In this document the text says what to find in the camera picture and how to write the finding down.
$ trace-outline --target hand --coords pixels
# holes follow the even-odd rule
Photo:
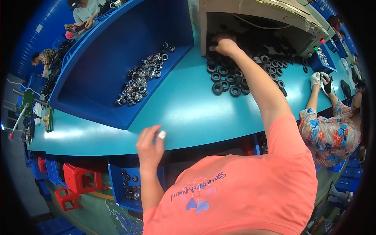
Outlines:
[[[161,125],[147,127],[141,131],[138,137],[136,148],[140,162],[140,172],[144,171],[155,174],[157,171],[158,164],[164,153],[163,140],[156,137],[155,145],[153,145],[153,139],[160,127]]]
[[[320,72],[313,73],[311,76],[311,90],[319,89],[321,86]]]
[[[209,50],[216,51],[224,56],[232,57],[236,51],[240,50],[234,36],[219,34],[213,38],[213,41],[216,41],[218,46],[210,46]]]
[[[331,85],[332,82],[329,78],[329,75],[327,75],[326,73],[323,73],[323,72],[320,72],[320,74],[324,76],[324,78],[321,78],[321,81],[324,84],[324,91],[327,94],[330,94],[332,92],[332,85]]]
[[[85,28],[87,28],[87,29],[90,29],[91,28],[91,26],[93,25],[93,22],[94,22],[94,18],[89,18],[88,19],[88,21],[86,22],[86,24],[85,24]]]

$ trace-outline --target white cable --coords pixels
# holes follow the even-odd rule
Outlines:
[[[117,0],[116,2],[110,3],[110,8],[118,8],[120,5],[121,5],[121,1]]]
[[[244,22],[246,22],[246,23],[248,23],[248,24],[250,24],[250,25],[253,25],[253,26],[257,27],[257,28],[260,28],[260,29],[284,29],[284,28],[288,28],[288,27],[291,26],[291,25],[288,25],[288,26],[279,27],[279,28],[267,28],[267,27],[261,27],[261,26],[258,26],[258,25],[252,24],[251,22],[246,21],[245,19],[241,18],[240,16],[235,15],[234,13],[231,13],[231,14],[234,15],[235,17],[241,19],[242,21],[244,21]]]
[[[28,87],[24,87],[24,85],[22,85],[21,83],[16,83],[16,82],[11,82],[8,78],[7,78],[8,82],[12,83],[12,84],[17,84],[17,85],[21,85],[23,88],[25,88],[26,90],[32,90],[34,93],[36,93],[37,95],[39,95],[39,97],[41,98],[44,98],[46,97],[47,95],[45,96],[41,96],[38,92],[34,91],[33,89],[31,88],[28,88]]]
[[[4,127],[4,129],[13,130],[12,128],[9,128],[9,127]]]

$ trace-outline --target worker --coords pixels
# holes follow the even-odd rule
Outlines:
[[[85,23],[85,27],[90,29],[93,26],[94,19],[100,11],[99,5],[104,5],[106,0],[68,0],[70,10],[73,10],[73,18],[76,22],[75,26],[81,26]]]
[[[347,207],[350,201],[353,199],[354,192],[346,191],[338,192],[332,181],[329,187],[328,202],[340,203],[342,207]]]
[[[338,35],[340,40],[342,40],[342,35],[340,33],[340,26],[342,22],[339,17],[337,15],[331,15],[326,21],[333,28],[334,32]]]
[[[37,66],[39,62],[42,62],[42,64],[44,64],[44,74],[57,51],[58,50],[54,49],[44,49],[41,53],[35,52],[34,55],[31,57],[31,65]]]
[[[234,37],[219,35],[215,40],[218,45],[209,49],[229,56],[245,76],[260,109],[269,154],[207,156],[180,173],[164,192],[156,176],[164,153],[164,140],[155,137],[161,125],[145,128],[136,143],[143,234],[300,234],[317,191],[311,153],[275,82]]]
[[[331,118],[318,117],[316,113],[321,80],[324,92],[333,106]],[[331,80],[326,73],[316,72],[311,76],[311,89],[306,109],[299,112],[300,134],[310,149],[315,164],[331,167],[350,156],[362,140],[359,110],[365,88],[356,91],[351,107],[344,105],[332,92]]]

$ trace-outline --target pile of metal parts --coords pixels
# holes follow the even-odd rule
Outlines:
[[[329,65],[328,59],[326,58],[323,50],[320,47],[317,48],[317,54],[320,57],[323,64]]]
[[[335,42],[334,42],[334,40],[332,38],[330,39],[330,42],[332,42],[333,46],[337,49],[337,45],[335,44]]]
[[[163,48],[168,49],[169,52],[175,51],[175,47],[169,47],[166,42],[163,44]],[[141,66],[137,65],[133,70],[128,70],[127,76],[130,77],[130,80],[124,83],[115,104],[132,106],[147,95],[147,81],[162,76],[162,65],[168,60],[168,55],[165,54],[164,49],[149,55],[142,61]]]
[[[216,52],[207,53],[206,58],[206,70],[211,74],[211,80],[214,82],[212,86],[214,94],[220,95],[222,92],[230,90],[230,94],[233,97],[238,97],[241,93],[244,95],[250,93],[243,73],[232,59]],[[286,61],[279,60],[278,58],[278,56],[273,56],[270,59],[267,55],[262,55],[260,57],[253,57],[252,60],[265,70],[286,97],[285,84],[279,77],[283,75],[282,69],[287,68],[288,65]]]
[[[121,170],[121,175],[124,177],[123,185],[125,187],[125,198],[129,200],[141,200],[141,185],[139,186],[128,186],[130,181],[130,175],[127,174],[126,170]],[[133,182],[138,182],[137,176],[132,176]]]

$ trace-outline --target red plastic stool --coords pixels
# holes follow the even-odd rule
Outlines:
[[[42,173],[47,173],[46,160],[42,159],[41,157],[38,157],[38,167]]]
[[[106,190],[108,188],[107,185],[102,185],[102,173],[99,167],[84,169],[73,166],[70,163],[65,163],[63,170],[67,187],[75,193],[89,193],[98,190]],[[91,173],[94,176],[94,185],[92,185],[92,178],[90,176],[85,176],[86,174]]]
[[[63,190],[65,191],[65,196],[60,194],[60,191],[63,191]],[[82,206],[78,206],[78,201],[77,201],[77,199],[80,198],[81,195],[74,193],[72,190],[70,190],[67,187],[62,187],[56,190],[55,197],[56,197],[56,201],[58,202],[58,204],[64,211],[70,211],[70,210],[74,210],[77,208],[83,208]],[[72,205],[72,208],[67,208],[65,204],[66,202],[69,202]]]

